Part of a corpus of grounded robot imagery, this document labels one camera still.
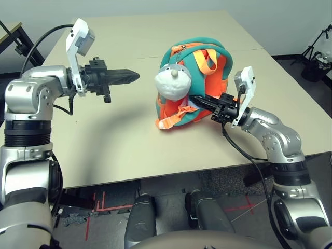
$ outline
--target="table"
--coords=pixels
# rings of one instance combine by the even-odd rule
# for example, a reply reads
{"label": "table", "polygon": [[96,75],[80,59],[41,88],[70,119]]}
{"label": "table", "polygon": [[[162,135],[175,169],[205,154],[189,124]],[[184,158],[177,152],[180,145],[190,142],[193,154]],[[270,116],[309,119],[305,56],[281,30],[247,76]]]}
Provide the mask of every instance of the table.
{"label": "table", "polygon": [[[26,56],[32,48],[33,42],[30,40],[30,38],[24,31],[22,27],[22,22],[4,23],[4,25],[6,28],[8,28],[14,38],[20,40],[20,42],[24,45],[23,55]],[[2,53],[6,48],[8,48],[9,45],[13,42],[14,41],[12,37],[10,37],[7,32],[0,26],[0,53]],[[41,66],[44,60],[44,57],[36,49],[31,56],[30,62],[34,66]]]}
{"label": "table", "polygon": [[[196,18],[204,22],[202,27],[209,23],[209,28],[194,27]],[[218,39],[233,56],[228,93],[236,94],[235,73],[251,65],[257,90],[250,106],[276,114],[295,129],[305,155],[332,150],[330,117],[225,11],[84,20],[94,30],[96,41],[85,57],[78,56],[79,63],[88,64],[98,56],[109,69],[128,68],[141,77],[129,85],[112,86],[110,104],[89,93],[85,98],[75,97],[73,116],[54,109],[51,140],[65,188],[248,163],[222,137],[220,125],[209,118],[170,131],[155,127],[157,91],[153,78],[161,58],[174,43],[199,35]],[[177,20],[184,21],[181,24],[186,32],[174,29],[179,25]],[[66,36],[67,32],[44,65],[68,66]],[[56,100],[64,107],[67,102],[67,98]],[[239,128],[227,128],[249,154],[265,157],[258,140]]]}

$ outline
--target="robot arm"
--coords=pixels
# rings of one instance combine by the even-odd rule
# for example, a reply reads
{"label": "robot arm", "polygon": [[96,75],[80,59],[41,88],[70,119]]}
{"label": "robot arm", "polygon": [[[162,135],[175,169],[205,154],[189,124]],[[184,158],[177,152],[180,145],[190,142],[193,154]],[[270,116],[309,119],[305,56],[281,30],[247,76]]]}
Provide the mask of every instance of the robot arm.
{"label": "robot arm", "polygon": [[237,72],[235,82],[238,91],[244,86],[248,93],[239,107],[234,97],[226,93],[219,100],[210,96],[192,96],[191,100],[210,110],[212,120],[240,126],[261,142],[272,167],[273,189],[280,197],[274,203],[274,210],[282,235],[296,240],[304,248],[331,246],[332,227],[316,184],[309,177],[299,134],[282,124],[274,114],[247,107],[256,88],[251,67]]}
{"label": "robot arm", "polygon": [[273,188],[280,197],[274,202],[274,211],[282,235],[304,248],[327,247],[332,243],[332,227],[309,177],[300,136],[275,115],[254,107],[241,129],[256,137],[266,151]]}
{"label": "robot arm", "polygon": [[56,98],[69,96],[72,107],[79,96],[95,92],[110,102],[109,85],[139,78],[131,70],[107,70],[94,58],[77,65],[76,53],[85,54],[94,35],[79,19],[67,39],[72,68],[41,66],[11,81],[5,92],[5,144],[0,148],[0,248],[59,248],[52,238],[49,203],[62,192],[62,174],[52,156],[51,120]]}

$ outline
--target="white plush toy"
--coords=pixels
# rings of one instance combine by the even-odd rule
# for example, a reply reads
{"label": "white plush toy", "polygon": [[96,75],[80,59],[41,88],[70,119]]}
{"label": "white plush toy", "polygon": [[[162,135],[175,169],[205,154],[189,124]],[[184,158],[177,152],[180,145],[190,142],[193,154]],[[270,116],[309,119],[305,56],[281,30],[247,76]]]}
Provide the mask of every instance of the white plush toy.
{"label": "white plush toy", "polygon": [[160,95],[168,100],[177,101],[188,94],[191,75],[185,66],[166,64],[156,75],[155,84]]}

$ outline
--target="black cable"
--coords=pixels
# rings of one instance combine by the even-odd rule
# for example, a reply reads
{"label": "black cable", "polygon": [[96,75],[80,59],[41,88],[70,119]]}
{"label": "black cable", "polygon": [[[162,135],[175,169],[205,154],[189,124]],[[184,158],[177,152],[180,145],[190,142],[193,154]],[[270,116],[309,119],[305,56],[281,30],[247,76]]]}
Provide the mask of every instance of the black cable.
{"label": "black cable", "polygon": [[74,103],[74,97],[76,95],[76,87],[74,85],[72,85],[71,88],[71,92],[69,94],[69,110],[63,108],[62,106],[58,106],[58,105],[53,105],[53,107],[62,110],[63,112],[67,113],[68,115],[73,115],[74,113],[74,107],[73,107],[73,103]]}
{"label": "black cable", "polygon": [[242,95],[242,91],[239,91],[238,98],[237,98],[237,115],[236,115],[236,118],[238,118],[239,112],[240,112],[240,99],[241,99],[241,95]]}
{"label": "black cable", "polygon": [[241,95],[243,95],[244,93],[245,93],[245,86],[242,85],[242,86],[240,86],[240,90],[239,90],[238,98],[237,98],[237,115],[236,115],[236,117],[239,116]]}
{"label": "black cable", "polygon": [[54,216],[56,214],[56,211],[58,209],[58,206],[59,206],[59,203],[60,203],[60,200],[61,200],[61,196],[62,196],[63,178],[62,178],[62,171],[61,171],[60,164],[59,164],[58,159],[57,159],[57,157],[55,156],[54,153],[52,154],[52,160],[58,163],[59,173],[60,173],[60,191],[59,191],[59,194],[58,194],[58,196],[56,198],[56,201],[54,202],[54,205],[53,205],[52,210],[51,210],[51,214],[52,214],[52,216]]}
{"label": "black cable", "polygon": [[44,35],[42,35],[39,40],[33,45],[33,47],[30,49],[29,53],[27,54],[26,58],[25,58],[25,61],[23,63],[23,66],[22,66],[22,70],[21,70],[21,73],[20,73],[20,78],[22,77],[24,71],[25,71],[25,68],[26,68],[26,65],[27,65],[27,62],[30,60],[30,57],[32,56],[32,54],[34,53],[34,51],[36,50],[37,46],[47,37],[49,36],[51,33],[53,33],[54,31],[56,30],[60,30],[60,29],[65,29],[67,27],[73,27],[72,24],[66,24],[66,25],[61,25],[61,26],[57,26],[57,27],[54,27],[52,29],[50,29],[49,31],[47,31]]}
{"label": "black cable", "polygon": [[272,214],[272,207],[271,207],[271,203],[272,203],[272,198],[273,198],[273,192],[274,190],[272,190],[271,195],[268,195],[268,191],[267,191],[267,187],[266,187],[266,183],[264,180],[264,177],[261,173],[260,168],[258,167],[258,165],[255,163],[255,161],[250,157],[249,154],[247,154],[246,152],[244,152],[228,135],[226,129],[225,129],[225,122],[222,123],[222,129],[223,129],[223,136],[226,138],[226,140],[238,151],[241,153],[241,155],[243,155],[245,158],[247,158],[258,170],[259,176],[261,178],[261,183],[263,185],[263,189],[264,189],[264,194],[265,194],[265,198],[266,198],[266,203],[268,206],[268,214],[269,214],[269,219],[270,219],[270,224],[272,227],[272,230],[276,236],[276,238],[278,239],[279,243],[282,245],[282,247],[284,249],[291,249],[291,247],[289,246],[289,244],[287,243],[287,241],[285,240],[285,238],[280,234],[274,218],[273,218],[273,214]]}
{"label": "black cable", "polygon": [[223,136],[227,139],[227,141],[241,154],[243,154],[246,158],[248,159],[252,159],[252,160],[257,160],[257,161],[265,161],[268,162],[268,159],[265,158],[257,158],[257,157],[253,157],[251,155],[249,155],[248,153],[246,153],[243,149],[241,149],[234,141],[233,139],[228,135],[226,129],[225,129],[225,124],[226,123],[222,123],[222,129],[223,129]]}

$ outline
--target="backpack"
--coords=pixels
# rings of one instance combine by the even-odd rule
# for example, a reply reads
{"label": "backpack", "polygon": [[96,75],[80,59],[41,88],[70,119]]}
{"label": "backpack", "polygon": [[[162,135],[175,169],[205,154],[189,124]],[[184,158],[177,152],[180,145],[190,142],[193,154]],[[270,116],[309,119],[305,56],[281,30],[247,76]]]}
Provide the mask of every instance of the backpack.
{"label": "backpack", "polygon": [[212,38],[197,37],[171,47],[164,55],[160,68],[162,70],[165,65],[173,64],[188,69],[191,86],[188,94],[177,101],[166,99],[160,92],[158,93],[156,99],[158,120],[155,123],[159,129],[198,122],[209,115],[211,112],[195,106],[189,100],[189,96],[207,94],[219,99],[221,94],[226,92],[233,60],[220,42]]}

